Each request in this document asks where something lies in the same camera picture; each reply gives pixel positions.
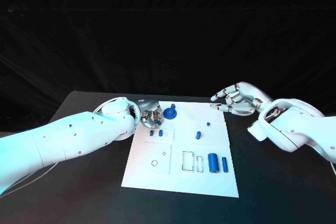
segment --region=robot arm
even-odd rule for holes
[[[157,101],[135,104],[119,97],[100,104],[93,112],[82,112],[0,138],[0,194],[40,168],[129,137],[141,118],[149,120],[144,113],[154,112],[161,117],[158,108]]]
[[[211,97],[211,101],[223,96],[227,104],[211,104],[213,109],[236,115],[249,115],[255,110],[259,112],[258,120],[247,127],[247,132],[259,141],[268,137],[288,152],[307,144],[327,161],[336,163],[336,117],[324,117],[322,113],[301,100],[272,100],[246,82],[224,88]]]

